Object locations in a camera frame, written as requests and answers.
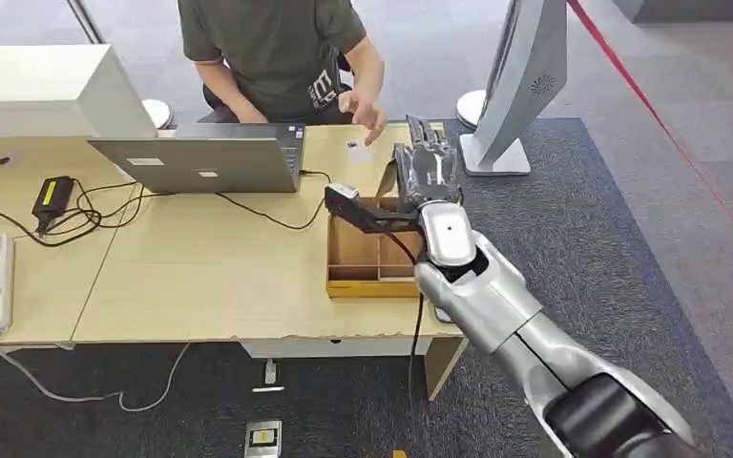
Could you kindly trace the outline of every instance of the floor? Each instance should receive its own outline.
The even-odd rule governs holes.
[[[171,103],[179,121],[205,113],[174,0],[88,3],[142,97]],[[484,86],[499,3],[354,0],[387,61],[391,117],[452,117],[461,93]],[[733,24],[637,27],[610,0],[581,3],[733,212]],[[0,44],[84,42],[63,0],[0,0]],[[569,66],[543,116],[586,124],[733,399],[733,221],[571,13]]]
[[[450,137],[467,132],[456,120],[445,128]],[[522,141],[537,170],[528,177],[467,177],[460,167],[471,226],[520,269],[566,332],[672,400],[704,456],[733,457],[733,403],[582,121],[538,119]],[[181,346],[79,345],[13,356],[55,392],[121,389],[126,406],[143,406],[162,390]],[[413,401],[405,357],[281,361],[285,391],[254,395],[262,362],[237,343],[196,343],[164,402],[129,414],[115,399],[78,406],[46,399],[0,360],[0,458],[240,456],[245,423],[275,416],[285,423],[283,458],[380,457],[394,448],[427,458],[539,456],[520,394],[475,347],[433,403],[423,396],[420,359],[415,368]],[[40,434],[44,441],[33,439]]]

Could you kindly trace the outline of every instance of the silver laptop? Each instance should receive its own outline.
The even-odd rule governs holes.
[[[282,146],[270,131],[262,133],[260,137],[91,138],[88,141],[155,193],[298,191],[303,135],[293,135],[290,145]]]

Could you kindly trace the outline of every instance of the gray carpet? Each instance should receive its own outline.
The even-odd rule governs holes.
[[[455,134],[458,124],[448,123]],[[474,227],[580,342],[643,377],[681,410],[708,456],[733,457],[733,405],[578,119],[538,120],[528,177],[462,177]],[[179,345],[81,345],[16,358],[51,389],[124,389],[154,400]],[[197,344],[169,398],[127,414],[114,402],[47,400],[0,361],[0,457],[242,456],[247,421],[285,420],[290,457],[538,456],[527,409],[473,348],[429,404],[422,369],[409,412],[403,358],[285,362],[284,393],[252,395],[259,366],[234,343]]]

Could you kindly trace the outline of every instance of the wooden desk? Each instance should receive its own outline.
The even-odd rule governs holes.
[[[31,214],[46,177],[77,177],[86,188],[122,182],[116,168],[82,138],[0,138],[0,210],[33,230]],[[130,187],[94,194],[94,206],[114,209]],[[0,219],[0,232],[24,236]],[[4,344],[66,342],[74,333],[115,230],[98,230],[58,248],[45,248],[23,237],[15,240],[13,316]]]
[[[351,161],[346,151],[346,142],[360,136],[357,126],[308,127],[303,168],[327,172],[373,195],[393,143],[408,142],[408,127],[387,127],[371,148],[371,162]],[[325,185],[323,177],[303,177],[296,195],[234,198],[302,224]],[[327,296],[324,208],[309,228],[297,232],[217,196],[151,198],[144,205],[138,219],[116,233],[75,342],[330,340],[414,332],[415,299]],[[430,307],[421,335],[438,338],[427,354],[427,370],[438,367],[429,376],[433,397],[465,341],[456,326],[438,322]]]
[[[373,161],[350,161],[346,142],[357,126],[307,128],[304,168],[373,195],[392,145],[408,141],[405,124],[387,127]],[[68,175],[86,188],[122,182],[114,165],[76,138],[1,138],[0,210],[33,229],[31,207],[45,177]],[[303,177],[296,195],[235,195],[285,222],[305,223],[319,204],[323,177]],[[98,210],[124,203],[131,187],[94,195]],[[97,230],[71,244],[44,248],[15,242],[13,325],[4,344],[74,341],[242,341],[285,346],[345,340],[363,348],[408,351],[417,300],[331,300],[325,292],[323,208],[307,229],[290,231],[212,195],[151,198],[130,225]],[[0,231],[19,236],[0,221]],[[467,341],[426,307],[429,397],[450,374]]]

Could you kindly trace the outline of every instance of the white cable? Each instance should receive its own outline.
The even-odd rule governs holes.
[[[189,348],[190,343],[188,342],[182,349],[181,352],[178,353],[178,357],[176,358],[176,361],[173,363],[173,368],[170,369],[170,376],[167,377],[167,387],[164,388],[164,392],[161,393],[161,397],[156,399],[156,401],[149,406],[139,407],[139,408],[129,408],[122,403],[122,399],[125,398],[125,392],[119,393],[119,407],[126,411],[126,412],[143,412],[145,410],[150,410],[151,408],[158,406],[161,401],[164,401],[164,398],[167,397],[167,393],[170,392],[170,385],[173,384],[173,374],[176,373],[176,367],[178,367],[178,362],[181,361],[181,357],[184,356],[184,353],[187,351],[187,348]]]
[[[155,406],[158,406],[161,404],[162,401],[164,401],[164,398],[167,397],[167,393],[170,392],[170,385],[173,383],[173,375],[176,373],[176,368],[178,367],[178,363],[181,361],[181,357],[184,356],[184,353],[187,351],[187,348],[189,348],[189,343],[187,343],[182,349],[181,352],[178,353],[178,357],[176,358],[176,361],[173,363],[173,367],[170,369],[170,376],[167,378],[167,387],[164,389],[164,392],[161,393],[161,396],[152,404],[144,407],[139,408],[129,408],[124,405],[122,400],[125,397],[124,391],[118,391],[116,393],[106,394],[105,396],[90,396],[85,398],[69,398],[67,396],[60,396],[59,394],[54,394],[48,389],[46,389],[45,386],[41,385],[40,382],[35,378],[35,376],[32,375],[32,373],[25,368],[22,364],[18,363],[12,356],[8,355],[6,351],[4,351],[4,348],[1,347],[0,344],[0,355],[2,358],[4,358],[8,363],[14,365],[18,368],[21,372],[24,373],[24,375],[27,376],[28,379],[30,379],[30,382],[32,382],[35,387],[40,390],[41,393],[43,393],[45,396],[55,399],[56,401],[62,401],[64,403],[88,403],[91,401],[105,401],[108,398],[113,398],[114,396],[119,396],[119,407],[126,411],[126,412],[142,412],[144,410],[149,410]]]

